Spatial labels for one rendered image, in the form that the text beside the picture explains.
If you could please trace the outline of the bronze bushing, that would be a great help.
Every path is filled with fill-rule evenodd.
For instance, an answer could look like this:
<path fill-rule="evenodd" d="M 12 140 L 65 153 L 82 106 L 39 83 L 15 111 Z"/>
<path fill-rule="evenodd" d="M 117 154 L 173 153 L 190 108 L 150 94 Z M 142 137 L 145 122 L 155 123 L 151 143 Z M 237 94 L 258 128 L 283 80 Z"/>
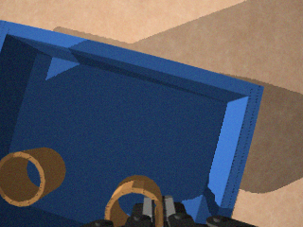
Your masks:
<path fill-rule="evenodd" d="M 162 195 L 158 185 L 146 176 L 133 175 L 124 179 L 116 188 L 113 196 L 105 208 L 105 218 L 114 223 L 114 227 L 125 225 L 129 215 L 120 208 L 118 198 L 129 193 L 140 193 L 152 200 L 156 204 L 155 227 L 163 227 L 163 205 Z"/>
<path fill-rule="evenodd" d="M 28 160 L 40 172 L 40 189 L 27 176 Z M 64 180 L 65 171 L 62 156 L 52 148 L 10 153 L 0 161 L 0 195 L 10 204 L 30 206 L 58 188 Z"/>

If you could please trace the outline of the blue crate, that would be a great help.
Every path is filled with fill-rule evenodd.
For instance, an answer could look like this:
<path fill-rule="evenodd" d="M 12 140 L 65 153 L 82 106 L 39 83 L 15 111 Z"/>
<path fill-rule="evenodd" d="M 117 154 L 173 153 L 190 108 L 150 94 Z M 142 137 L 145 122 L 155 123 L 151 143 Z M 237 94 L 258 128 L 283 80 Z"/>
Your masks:
<path fill-rule="evenodd" d="M 231 218 L 264 86 L 131 49 L 0 20 L 0 160 L 52 148 L 62 184 L 30 206 L 0 195 L 0 227 L 105 218 L 146 176 L 196 223 Z"/>

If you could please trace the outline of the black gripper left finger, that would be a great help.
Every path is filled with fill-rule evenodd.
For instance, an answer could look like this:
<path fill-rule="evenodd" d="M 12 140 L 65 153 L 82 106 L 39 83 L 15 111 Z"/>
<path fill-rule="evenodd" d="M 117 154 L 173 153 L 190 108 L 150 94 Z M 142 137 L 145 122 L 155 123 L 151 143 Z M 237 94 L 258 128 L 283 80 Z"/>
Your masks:
<path fill-rule="evenodd" d="M 114 227 L 114 223 L 109 219 L 98 219 L 80 227 Z M 155 227 L 154 200 L 144 196 L 144 204 L 135 204 L 125 225 L 118 227 Z"/>

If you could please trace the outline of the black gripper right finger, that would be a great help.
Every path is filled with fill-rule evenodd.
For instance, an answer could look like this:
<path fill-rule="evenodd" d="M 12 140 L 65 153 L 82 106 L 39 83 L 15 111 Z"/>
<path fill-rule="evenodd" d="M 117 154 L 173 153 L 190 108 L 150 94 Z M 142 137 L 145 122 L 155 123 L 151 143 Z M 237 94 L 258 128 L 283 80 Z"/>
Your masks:
<path fill-rule="evenodd" d="M 195 223 L 181 202 L 173 202 L 172 195 L 162 196 L 162 205 L 163 227 L 258 227 L 225 216 L 208 217 L 206 224 Z"/>

